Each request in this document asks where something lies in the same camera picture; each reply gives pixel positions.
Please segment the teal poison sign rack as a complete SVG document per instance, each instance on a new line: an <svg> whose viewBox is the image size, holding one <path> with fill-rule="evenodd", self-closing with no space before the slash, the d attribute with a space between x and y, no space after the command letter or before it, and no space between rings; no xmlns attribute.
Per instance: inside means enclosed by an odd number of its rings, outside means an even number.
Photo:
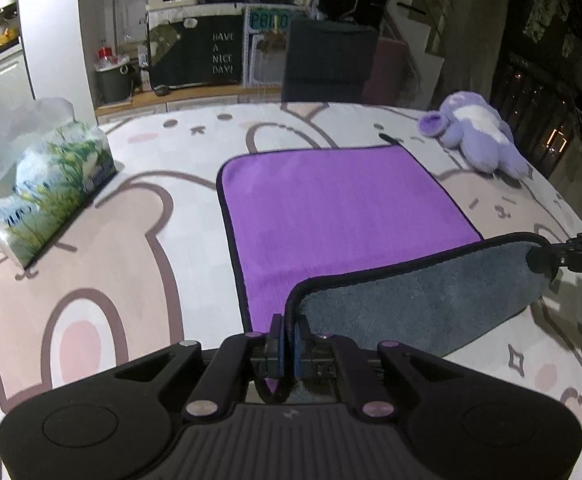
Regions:
<svg viewBox="0 0 582 480"><path fill-rule="evenodd" d="M291 25L305 16L301 6L290 4L253 3L244 6L244 87L282 86Z"/></svg>

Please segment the black cabinet curtain with text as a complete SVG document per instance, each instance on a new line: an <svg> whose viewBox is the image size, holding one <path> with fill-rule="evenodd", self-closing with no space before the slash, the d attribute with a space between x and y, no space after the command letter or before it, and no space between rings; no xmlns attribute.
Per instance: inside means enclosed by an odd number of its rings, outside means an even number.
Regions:
<svg viewBox="0 0 582 480"><path fill-rule="evenodd" d="M243 15L183 18L149 29L151 87L177 90L240 84Z"/></svg>

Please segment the maroon folded mat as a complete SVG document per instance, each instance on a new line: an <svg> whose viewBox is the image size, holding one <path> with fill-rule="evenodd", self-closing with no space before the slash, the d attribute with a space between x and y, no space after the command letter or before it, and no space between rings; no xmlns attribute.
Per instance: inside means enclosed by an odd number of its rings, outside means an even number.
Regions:
<svg viewBox="0 0 582 480"><path fill-rule="evenodd" d="M408 104L419 90L420 74L408 44L402 40L380 38L370 77L364 84L362 102L389 106Z"/></svg>

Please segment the white drawer platform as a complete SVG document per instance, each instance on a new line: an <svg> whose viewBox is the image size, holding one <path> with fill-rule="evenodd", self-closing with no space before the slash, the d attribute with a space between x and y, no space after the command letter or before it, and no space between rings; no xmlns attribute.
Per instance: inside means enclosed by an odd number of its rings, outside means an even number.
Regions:
<svg viewBox="0 0 582 480"><path fill-rule="evenodd" d="M154 91L134 93L129 100L101 105L94 110L97 118L114 113L128 112L140 107L165 104L175 101L189 101L207 98L224 98L225 96L280 96L281 87L243 87L240 84L225 84L224 86L201 86L174 90L164 96L158 96Z"/></svg>

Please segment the bunny print table cover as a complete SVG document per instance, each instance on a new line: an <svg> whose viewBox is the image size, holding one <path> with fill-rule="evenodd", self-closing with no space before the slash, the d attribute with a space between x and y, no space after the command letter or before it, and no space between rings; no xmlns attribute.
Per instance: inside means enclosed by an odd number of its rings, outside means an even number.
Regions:
<svg viewBox="0 0 582 480"><path fill-rule="evenodd" d="M582 222L528 165L473 170L422 136L425 113L229 105L101 130L116 175L22 269L0 252L0 479L582 479L582 274L448 356L372 349L391 417L343 403L186 419L202 352L248 332L216 179L266 152L399 145L484 238L548 244Z"/></svg>

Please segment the green floral tissue pack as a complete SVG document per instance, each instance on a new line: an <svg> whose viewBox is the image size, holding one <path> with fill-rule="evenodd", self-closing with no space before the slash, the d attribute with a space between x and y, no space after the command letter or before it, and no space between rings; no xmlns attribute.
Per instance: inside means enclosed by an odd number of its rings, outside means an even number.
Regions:
<svg viewBox="0 0 582 480"><path fill-rule="evenodd" d="M116 175L108 138L45 98L0 116L0 252L20 268Z"/></svg>

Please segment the dark floor chair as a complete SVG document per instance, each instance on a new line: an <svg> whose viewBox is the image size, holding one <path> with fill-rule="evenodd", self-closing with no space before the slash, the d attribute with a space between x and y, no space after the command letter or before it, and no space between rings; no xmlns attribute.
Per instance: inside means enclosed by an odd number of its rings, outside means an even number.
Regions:
<svg viewBox="0 0 582 480"><path fill-rule="evenodd" d="M302 18L292 23L281 101L359 103L379 34L371 27Z"/></svg>

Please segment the grey trash bin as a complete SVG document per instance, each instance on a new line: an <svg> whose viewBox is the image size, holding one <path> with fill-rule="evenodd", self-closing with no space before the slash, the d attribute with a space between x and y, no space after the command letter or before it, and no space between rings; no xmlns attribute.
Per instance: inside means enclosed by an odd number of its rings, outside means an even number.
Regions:
<svg viewBox="0 0 582 480"><path fill-rule="evenodd" d="M103 104L123 102L130 98L132 79L128 54L117 55L111 47L100 47L94 70Z"/></svg>

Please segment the purple plush toy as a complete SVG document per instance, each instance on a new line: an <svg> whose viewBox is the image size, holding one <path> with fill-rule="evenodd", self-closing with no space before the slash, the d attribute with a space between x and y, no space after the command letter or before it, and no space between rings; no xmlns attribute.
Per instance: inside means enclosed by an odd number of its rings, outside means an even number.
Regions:
<svg viewBox="0 0 582 480"><path fill-rule="evenodd" d="M509 125L478 93L457 91L446 96L438 110L419 119L418 129L444 148L458 150L481 174L500 171L515 180L527 174L527 162L514 145Z"/></svg>

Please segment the purple and grey towel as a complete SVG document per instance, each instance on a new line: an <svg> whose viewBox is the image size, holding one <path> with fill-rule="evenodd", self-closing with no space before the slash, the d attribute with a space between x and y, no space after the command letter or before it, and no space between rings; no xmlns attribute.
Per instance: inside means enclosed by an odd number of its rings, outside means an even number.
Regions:
<svg viewBox="0 0 582 480"><path fill-rule="evenodd" d="M395 339L448 356L538 299L556 275L533 232L484 238L399 145L243 155L217 193L242 321L285 322L267 401L294 392L300 316L374 348Z"/></svg>

